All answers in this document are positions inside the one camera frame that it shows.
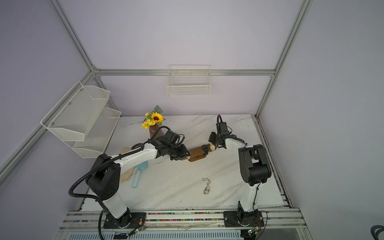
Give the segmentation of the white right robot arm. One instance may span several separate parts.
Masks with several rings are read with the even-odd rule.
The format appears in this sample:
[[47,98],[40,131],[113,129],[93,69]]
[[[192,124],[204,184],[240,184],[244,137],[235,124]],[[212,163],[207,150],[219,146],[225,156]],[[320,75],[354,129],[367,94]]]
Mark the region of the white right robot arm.
[[242,180],[248,185],[245,197],[238,201],[235,211],[225,211],[225,227],[250,227],[251,233],[263,228],[267,222],[258,210],[260,188],[272,176],[272,170],[263,145],[249,146],[245,140],[232,133],[232,128],[217,116],[216,132],[211,132],[209,142],[217,148],[238,153],[238,162]]

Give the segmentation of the black wrist watch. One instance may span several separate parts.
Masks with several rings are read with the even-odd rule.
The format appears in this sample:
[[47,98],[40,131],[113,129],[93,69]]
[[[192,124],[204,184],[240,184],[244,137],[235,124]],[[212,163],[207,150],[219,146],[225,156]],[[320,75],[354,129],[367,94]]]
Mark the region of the black wrist watch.
[[204,151],[204,155],[208,155],[210,147],[208,145],[202,145],[202,150]]

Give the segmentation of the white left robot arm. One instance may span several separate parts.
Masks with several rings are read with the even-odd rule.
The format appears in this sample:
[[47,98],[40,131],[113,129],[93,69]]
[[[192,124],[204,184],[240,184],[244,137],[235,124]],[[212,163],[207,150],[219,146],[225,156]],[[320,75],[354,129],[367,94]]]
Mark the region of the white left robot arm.
[[129,227],[133,222],[131,211],[119,193],[121,175],[135,166],[159,157],[169,156],[175,161],[189,157],[191,154],[183,144],[184,140],[185,135],[162,126],[146,142],[135,144],[127,153],[115,156],[99,155],[90,171],[70,187],[70,197],[94,199],[102,207],[98,222],[101,240],[104,239],[101,231],[104,213],[121,229]]

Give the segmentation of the wooden watch stand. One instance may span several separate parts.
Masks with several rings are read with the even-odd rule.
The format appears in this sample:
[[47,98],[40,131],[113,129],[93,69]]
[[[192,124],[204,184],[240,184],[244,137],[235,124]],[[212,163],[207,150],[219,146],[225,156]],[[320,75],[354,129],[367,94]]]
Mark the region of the wooden watch stand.
[[198,160],[204,159],[207,156],[207,155],[206,156],[204,155],[202,146],[189,150],[189,153],[190,153],[190,156],[188,157],[189,162],[196,162]]

